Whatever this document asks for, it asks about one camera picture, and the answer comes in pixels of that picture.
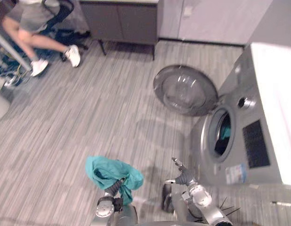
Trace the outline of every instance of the label sticker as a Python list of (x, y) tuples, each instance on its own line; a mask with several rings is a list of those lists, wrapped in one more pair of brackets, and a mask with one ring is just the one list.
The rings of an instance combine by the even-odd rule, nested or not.
[(242, 184), (247, 177), (244, 164), (227, 167), (225, 172), (227, 185)]

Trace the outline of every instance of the gray cabinet door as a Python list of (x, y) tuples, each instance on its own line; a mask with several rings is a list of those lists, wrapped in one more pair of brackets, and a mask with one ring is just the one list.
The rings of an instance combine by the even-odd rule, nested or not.
[(178, 38), (245, 44), (271, 2), (184, 0)]
[(125, 41), (144, 44), (157, 42), (156, 6), (118, 6)]
[(81, 2), (92, 37), (102, 40), (122, 40), (117, 6), (111, 4), (97, 4)]

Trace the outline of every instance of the person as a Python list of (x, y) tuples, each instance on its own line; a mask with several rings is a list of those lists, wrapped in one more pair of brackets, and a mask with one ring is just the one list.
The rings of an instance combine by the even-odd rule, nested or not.
[(76, 45), (65, 46), (56, 40), (40, 35), (46, 29), (47, 22), (60, 10), (57, 0), (19, 0), (14, 8), (2, 20), (2, 27), (11, 39), (24, 51), (31, 60), (31, 76), (40, 74), (48, 61), (38, 58), (33, 48), (43, 48), (62, 52), (77, 67), (80, 62), (79, 49)]

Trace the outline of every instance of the washing machine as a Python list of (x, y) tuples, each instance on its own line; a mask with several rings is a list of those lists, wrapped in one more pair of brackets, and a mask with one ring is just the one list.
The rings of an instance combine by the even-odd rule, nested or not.
[(185, 65), (163, 68), (153, 86), (167, 108), (199, 116), (190, 151), (200, 183), (291, 185), (291, 48), (252, 43), (219, 90)]

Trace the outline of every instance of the open washer door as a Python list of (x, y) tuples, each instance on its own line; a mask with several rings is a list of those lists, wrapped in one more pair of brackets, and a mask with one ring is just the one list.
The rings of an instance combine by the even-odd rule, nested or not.
[(212, 81), (199, 70), (185, 65), (171, 65), (155, 76), (154, 91), (170, 110), (188, 116), (209, 113), (218, 102)]

